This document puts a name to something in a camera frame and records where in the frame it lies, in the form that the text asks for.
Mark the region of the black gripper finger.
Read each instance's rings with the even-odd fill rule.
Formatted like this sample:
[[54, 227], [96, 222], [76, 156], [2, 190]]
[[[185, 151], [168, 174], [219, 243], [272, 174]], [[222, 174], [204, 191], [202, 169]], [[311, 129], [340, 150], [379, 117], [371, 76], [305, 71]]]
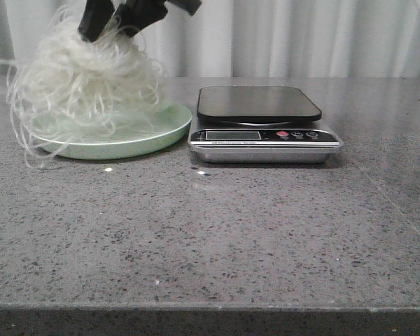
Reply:
[[126, 1], [117, 8], [119, 28], [128, 37], [133, 37], [144, 28], [164, 19], [166, 14], [165, 1]]
[[114, 13], [111, 0], [87, 0], [78, 32], [86, 42], [95, 42]]

